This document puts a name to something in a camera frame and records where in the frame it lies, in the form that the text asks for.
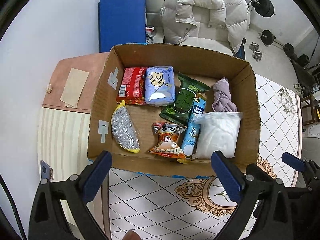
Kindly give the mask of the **operator hand fingertip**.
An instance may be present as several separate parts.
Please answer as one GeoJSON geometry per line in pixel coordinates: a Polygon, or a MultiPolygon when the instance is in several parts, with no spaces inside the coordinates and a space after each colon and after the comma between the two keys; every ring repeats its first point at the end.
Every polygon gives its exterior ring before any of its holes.
{"type": "Polygon", "coordinates": [[[134,232],[133,230],[129,230],[123,237],[123,240],[141,240],[141,237],[134,232]]]}

